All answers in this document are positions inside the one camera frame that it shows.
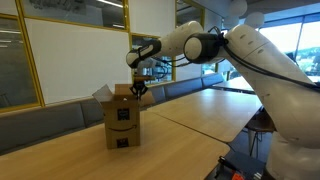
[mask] window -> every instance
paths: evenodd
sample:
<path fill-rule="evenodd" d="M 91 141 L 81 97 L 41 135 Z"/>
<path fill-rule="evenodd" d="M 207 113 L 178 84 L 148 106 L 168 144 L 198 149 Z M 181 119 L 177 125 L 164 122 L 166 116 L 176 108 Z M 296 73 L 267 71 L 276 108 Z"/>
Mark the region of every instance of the window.
<path fill-rule="evenodd" d="M 38 103 L 19 23 L 0 17 L 0 111 Z"/>
<path fill-rule="evenodd" d="M 301 31 L 296 60 L 308 76 L 320 76 L 320 21 L 305 23 Z M 310 77 L 318 82 L 319 77 Z"/>
<path fill-rule="evenodd" d="M 236 71 L 235 68 L 227 59 L 217 63 L 217 66 L 218 66 L 217 72 L 221 73 L 224 80 L 226 81 L 230 79 L 230 74 L 232 74 L 233 71 Z"/>
<path fill-rule="evenodd" d="M 320 14 L 267 22 L 260 32 L 296 61 L 313 81 L 320 81 Z"/>
<path fill-rule="evenodd" d="M 212 74 L 216 72 L 216 64 L 202 64 L 202 74 Z"/>
<path fill-rule="evenodd" d="M 278 49 L 284 53 L 295 52 L 298 44 L 301 23 L 274 26 L 260 29 Z"/>
<path fill-rule="evenodd" d="M 23 0 L 26 16 L 125 29 L 122 0 Z"/>
<path fill-rule="evenodd" d="M 138 49 L 139 47 L 148 45 L 150 41 L 157 39 L 157 37 L 151 37 L 147 35 L 133 34 L 132 38 L 132 48 Z M 157 61 L 154 58 L 148 58 L 141 62 L 135 72 L 138 75 L 150 75 L 155 78 L 155 80 L 147 81 L 145 84 L 156 84 L 161 82 L 169 82 L 173 80 L 172 73 L 172 58 L 167 56 L 160 57 L 161 60 L 167 61 L 168 63 Z"/>
<path fill-rule="evenodd" d="M 234 66 L 231 66 L 228 80 L 231 80 L 237 77 L 241 77 L 241 74 L 238 72 L 238 70 Z"/>

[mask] floor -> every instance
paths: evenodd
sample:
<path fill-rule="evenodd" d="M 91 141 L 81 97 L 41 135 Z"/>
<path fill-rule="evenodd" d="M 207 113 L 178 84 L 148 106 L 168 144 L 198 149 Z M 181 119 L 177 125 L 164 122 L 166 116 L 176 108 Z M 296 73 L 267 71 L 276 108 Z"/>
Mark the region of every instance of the floor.
<path fill-rule="evenodd" d="M 267 159 L 268 159 L 268 153 L 270 150 L 270 144 L 271 144 L 271 137 L 272 134 L 271 133 L 263 133 L 262 134 L 262 138 L 259 135 L 259 138 L 262 140 L 261 142 L 259 142 L 258 144 L 258 156 L 256 156 L 256 146 L 253 149 L 253 155 L 252 157 L 258 159 L 259 161 L 266 163 Z M 236 152 L 240 152 L 246 155 L 249 155 L 249 146 L 248 146 L 248 133 L 247 130 L 244 129 L 236 138 L 233 142 L 231 142 L 229 144 L 232 149 L 234 149 L 234 151 Z M 231 150 L 227 155 L 226 155 L 226 159 L 228 159 L 228 157 L 231 157 L 234 154 L 234 151 Z M 215 171 L 213 171 L 212 173 L 210 173 L 206 180 L 215 180 L 214 178 L 215 176 Z"/>

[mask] ceiling light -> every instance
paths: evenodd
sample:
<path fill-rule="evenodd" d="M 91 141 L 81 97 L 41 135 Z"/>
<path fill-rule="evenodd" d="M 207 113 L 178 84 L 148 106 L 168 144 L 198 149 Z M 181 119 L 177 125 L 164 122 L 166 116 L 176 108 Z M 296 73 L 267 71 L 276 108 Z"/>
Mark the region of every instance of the ceiling light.
<path fill-rule="evenodd" d="M 117 6 L 117 7 L 123 8 L 122 5 L 116 4 L 116 3 L 113 3 L 113 2 L 110 2 L 110 1 L 106 1 L 106 0 L 97 0 L 97 1 L 100 1 L 100 2 L 103 2 L 103 3 L 106 3 L 106 4 L 110 4 L 112 6 Z"/>
<path fill-rule="evenodd" d="M 0 32 L 3 32 L 3 33 L 14 33 L 14 34 L 20 34 L 21 33 L 20 31 L 7 31 L 7 30 L 0 30 Z"/>
<path fill-rule="evenodd" d="M 183 0 L 177 0 L 176 1 L 178 4 L 185 4 Z"/>
<path fill-rule="evenodd" d="M 113 27 L 124 28 L 124 26 L 123 26 L 123 25 L 117 25 L 117 24 L 113 24 L 112 26 L 113 26 Z"/>
<path fill-rule="evenodd" d="M 11 42 L 9 40 L 0 40 L 0 42 Z"/>

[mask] whiteboard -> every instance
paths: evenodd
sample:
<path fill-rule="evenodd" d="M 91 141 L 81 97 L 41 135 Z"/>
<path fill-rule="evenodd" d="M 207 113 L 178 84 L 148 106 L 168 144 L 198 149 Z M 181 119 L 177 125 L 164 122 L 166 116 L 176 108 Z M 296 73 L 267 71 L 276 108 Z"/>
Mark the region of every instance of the whiteboard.
<path fill-rule="evenodd" d="M 26 19 L 45 104 L 131 83 L 128 33 Z"/>

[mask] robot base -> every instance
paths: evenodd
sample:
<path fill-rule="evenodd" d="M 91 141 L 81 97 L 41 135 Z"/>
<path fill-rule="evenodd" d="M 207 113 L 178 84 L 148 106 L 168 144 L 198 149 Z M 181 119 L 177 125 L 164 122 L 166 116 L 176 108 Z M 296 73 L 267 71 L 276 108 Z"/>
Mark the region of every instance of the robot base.
<path fill-rule="evenodd" d="M 274 132 L 266 169 L 273 178 L 280 180 L 319 179 L 320 149 L 296 146 Z"/>

